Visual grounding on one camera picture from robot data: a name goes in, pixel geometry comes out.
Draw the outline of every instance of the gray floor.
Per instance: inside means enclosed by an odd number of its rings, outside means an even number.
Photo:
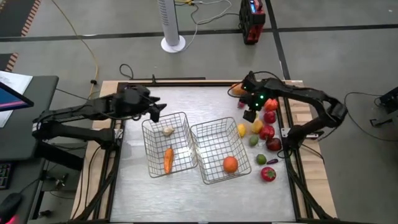
[[[79,34],[161,31],[156,0],[57,1]],[[240,0],[231,0],[237,12]],[[211,17],[227,4],[200,6],[197,19]],[[391,0],[272,0],[279,27],[352,26],[398,23],[398,2]],[[178,7],[181,30],[194,30],[193,9]],[[267,18],[266,27],[270,27]],[[201,29],[231,29],[238,23],[228,16]],[[43,0],[28,36],[72,35],[66,20],[50,0]],[[294,32],[280,35],[290,76],[307,86],[343,100],[349,91],[383,94],[398,84],[398,29]],[[160,37],[89,40],[99,61],[99,79],[123,80],[121,63],[132,66],[136,78],[207,77],[242,78],[250,70],[268,70],[282,77],[272,34],[262,34],[255,46],[245,46],[239,34],[199,35],[191,47],[170,55],[160,49]],[[14,71],[28,75],[58,75],[58,87],[87,96],[95,66],[78,40],[0,43],[0,53],[19,53]],[[82,103],[56,93],[52,108]],[[383,111],[369,96],[353,95],[348,108],[367,131],[398,139],[391,125],[375,129],[369,119]],[[90,126],[90,123],[77,123]],[[363,134],[348,118],[321,142],[326,171],[342,220],[397,223],[398,145]],[[45,197],[46,206],[62,203],[51,219],[65,221],[71,202]],[[42,218],[37,223],[49,223]]]

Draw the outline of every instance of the keyboard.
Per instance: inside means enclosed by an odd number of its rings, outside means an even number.
[[[8,189],[11,181],[12,164],[0,162],[0,190]]]

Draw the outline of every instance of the monitor screen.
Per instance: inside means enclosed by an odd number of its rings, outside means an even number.
[[[33,106],[33,102],[0,83],[0,111],[15,110]]]

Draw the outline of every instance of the wire basket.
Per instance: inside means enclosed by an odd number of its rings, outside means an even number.
[[[191,127],[203,182],[214,184],[223,180],[250,174],[251,166],[233,118],[222,118]],[[233,156],[238,170],[224,172],[223,161]]]
[[[164,128],[174,128],[170,136],[163,134]],[[144,144],[148,160],[149,175],[160,177],[164,171],[164,154],[167,148],[174,151],[170,174],[192,169],[198,165],[187,115],[183,112],[161,116],[155,123],[148,119],[142,122]]]

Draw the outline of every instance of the green fruit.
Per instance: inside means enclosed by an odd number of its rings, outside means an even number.
[[[267,158],[263,154],[258,154],[256,160],[259,165],[264,165],[267,162]]]
[[[259,138],[257,136],[251,136],[249,139],[250,146],[255,146],[259,142]]]

